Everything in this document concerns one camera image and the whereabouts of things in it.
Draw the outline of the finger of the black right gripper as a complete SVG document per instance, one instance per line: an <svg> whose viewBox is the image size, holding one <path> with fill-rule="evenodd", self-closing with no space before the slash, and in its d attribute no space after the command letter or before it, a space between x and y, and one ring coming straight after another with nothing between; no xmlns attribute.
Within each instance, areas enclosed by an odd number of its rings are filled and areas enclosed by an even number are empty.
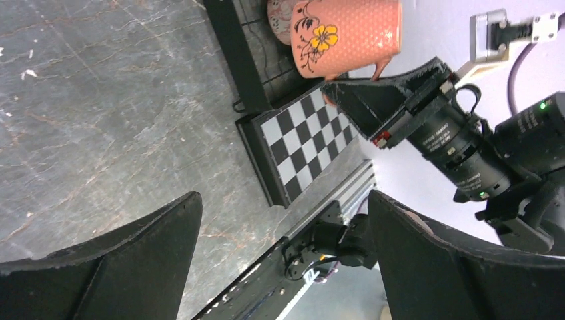
<svg viewBox="0 0 565 320"><path fill-rule="evenodd" d="M405 115L420 113L440 96L450 67L435 57L406 73L383 77L337 79L326 82L321 93L342 111L357 131L372 141Z"/></svg>

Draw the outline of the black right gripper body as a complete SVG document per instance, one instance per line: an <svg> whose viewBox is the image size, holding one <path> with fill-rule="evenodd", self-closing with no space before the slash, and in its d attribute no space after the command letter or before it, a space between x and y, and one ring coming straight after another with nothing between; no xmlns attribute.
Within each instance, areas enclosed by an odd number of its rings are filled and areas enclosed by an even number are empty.
<svg viewBox="0 0 565 320"><path fill-rule="evenodd" d="M507 191L512 171L488 141L485 120L458 104L455 78L420 75L376 90L374 143L392 149L408 141L456 187L456 202L485 201Z"/></svg>

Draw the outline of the salmon floral mug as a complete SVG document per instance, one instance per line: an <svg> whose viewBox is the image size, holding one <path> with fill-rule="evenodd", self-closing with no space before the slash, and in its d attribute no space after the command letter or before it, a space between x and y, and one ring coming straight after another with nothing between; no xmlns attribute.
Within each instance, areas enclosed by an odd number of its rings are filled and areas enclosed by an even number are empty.
<svg viewBox="0 0 565 320"><path fill-rule="evenodd" d="M304 78L334 79L375 66L378 79L402 47L400 1L300 1L293 9L290 42Z"/></svg>

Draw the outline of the pink patterned mug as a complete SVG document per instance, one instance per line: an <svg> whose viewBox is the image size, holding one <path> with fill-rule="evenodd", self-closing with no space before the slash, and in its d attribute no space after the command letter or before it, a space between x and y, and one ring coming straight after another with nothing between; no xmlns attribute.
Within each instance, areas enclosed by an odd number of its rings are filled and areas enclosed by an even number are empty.
<svg viewBox="0 0 565 320"><path fill-rule="evenodd" d="M291 44L291 22L297 0L267 1L267 18L275 37L284 45Z"/></svg>

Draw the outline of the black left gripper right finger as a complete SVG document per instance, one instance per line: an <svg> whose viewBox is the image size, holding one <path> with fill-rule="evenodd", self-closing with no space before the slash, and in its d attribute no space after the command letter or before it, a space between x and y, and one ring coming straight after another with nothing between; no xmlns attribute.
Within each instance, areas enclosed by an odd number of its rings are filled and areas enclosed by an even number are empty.
<svg viewBox="0 0 565 320"><path fill-rule="evenodd" d="M379 190L368 218L394 319L563 319L564 260L510 249Z"/></svg>

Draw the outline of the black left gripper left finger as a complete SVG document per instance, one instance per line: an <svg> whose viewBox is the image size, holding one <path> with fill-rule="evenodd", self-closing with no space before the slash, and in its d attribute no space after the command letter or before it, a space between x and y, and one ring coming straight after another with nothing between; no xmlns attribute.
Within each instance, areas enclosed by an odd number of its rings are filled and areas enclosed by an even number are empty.
<svg viewBox="0 0 565 320"><path fill-rule="evenodd" d="M1 264L2 319L175 319L203 203L191 191L108 233Z"/></svg>

